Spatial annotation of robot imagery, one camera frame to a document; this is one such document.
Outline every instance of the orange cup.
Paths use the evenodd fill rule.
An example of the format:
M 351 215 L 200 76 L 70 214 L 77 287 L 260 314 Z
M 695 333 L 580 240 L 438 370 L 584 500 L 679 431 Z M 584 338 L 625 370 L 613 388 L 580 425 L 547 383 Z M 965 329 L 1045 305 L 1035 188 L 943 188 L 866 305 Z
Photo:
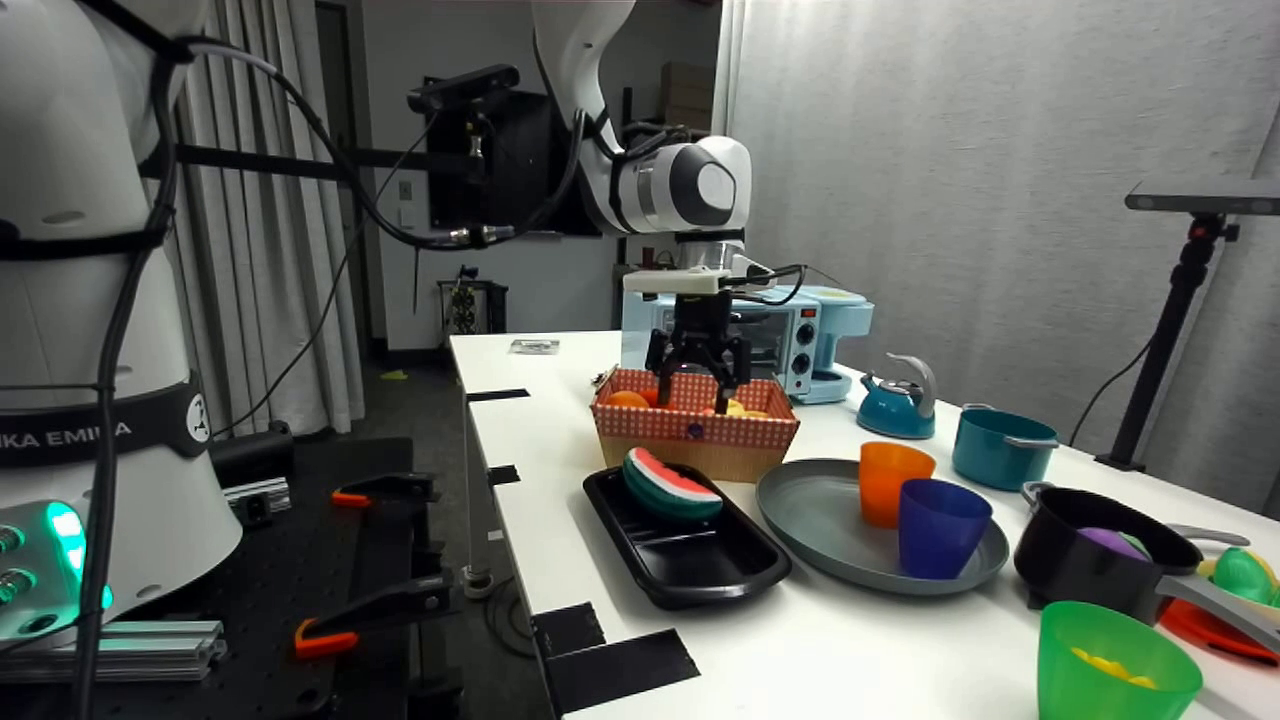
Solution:
M 927 451 L 915 451 L 907 446 L 866 440 L 861 450 L 861 469 L 857 469 L 865 520 L 875 527 L 895 527 L 904 484 L 927 482 L 930 469 L 935 459 Z

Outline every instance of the green cup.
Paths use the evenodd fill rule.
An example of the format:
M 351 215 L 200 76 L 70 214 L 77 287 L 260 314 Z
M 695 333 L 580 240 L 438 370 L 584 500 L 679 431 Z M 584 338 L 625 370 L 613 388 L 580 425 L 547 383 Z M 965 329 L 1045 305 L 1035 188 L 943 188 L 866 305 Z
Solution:
M 1195 659 L 1100 603 L 1041 611 L 1041 720 L 1176 720 L 1205 688 Z

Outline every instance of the cup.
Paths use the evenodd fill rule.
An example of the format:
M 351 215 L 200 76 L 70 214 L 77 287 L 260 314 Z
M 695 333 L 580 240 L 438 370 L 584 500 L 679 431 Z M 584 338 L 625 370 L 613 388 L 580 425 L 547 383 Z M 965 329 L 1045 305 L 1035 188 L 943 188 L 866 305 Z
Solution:
M 1041 611 L 1041 720 L 1176 720 L 1200 688 L 1195 659 L 1122 611 L 1080 602 Z
M 990 505 L 958 484 L 907 482 L 895 564 L 904 576 L 956 581 L 990 527 Z
M 861 509 L 875 527 L 895 527 L 904 482 L 927 482 L 935 459 L 907 446 L 866 440 L 861 450 Z

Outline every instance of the black tray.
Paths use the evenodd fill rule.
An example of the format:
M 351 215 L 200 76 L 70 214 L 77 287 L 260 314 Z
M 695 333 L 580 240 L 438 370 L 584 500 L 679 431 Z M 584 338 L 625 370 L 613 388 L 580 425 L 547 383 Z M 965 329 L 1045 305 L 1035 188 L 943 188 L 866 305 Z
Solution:
M 707 608 L 759 597 L 793 571 L 786 551 L 759 534 L 715 484 L 723 514 L 707 525 L 672 525 L 648 514 L 609 469 L 584 482 L 617 551 L 654 608 Z

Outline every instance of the white curtain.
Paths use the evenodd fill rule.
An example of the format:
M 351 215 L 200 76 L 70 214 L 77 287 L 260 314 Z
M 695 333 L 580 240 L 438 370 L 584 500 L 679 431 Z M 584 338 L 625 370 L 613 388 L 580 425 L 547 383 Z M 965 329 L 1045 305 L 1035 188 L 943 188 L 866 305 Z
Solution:
M 323 115 L 316 0 L 214 0 L 209 35 L 273 62 Z M 194 62 L 179 91 L 179 132 L 200 150 L 327 162 L 280 87 L 243 64 Z M 346 431 L 364 415 L 339 198 L 327 179 L 188 168 L 177 224 L 177 267 L 210 428 L 249 415 L 273 381 L 286 381 L 236 431 L 282 422 L 297 437 Z
M 1122 192 L 1277 176 L 1277 101 L 1280 0 L 728 0 L 715 124 L 757 156 L 749 247 L 875 305 L 853 366 L 918 352 L 946 400 L 1069 437 L 1153 338 L 1186 234 Z M 1263 509 L 1277 286 L 1280 222 L 1248 222 L 1165 381 L 1157 478 Z M 1133 381 L 1080 450 L 1110 450 Z

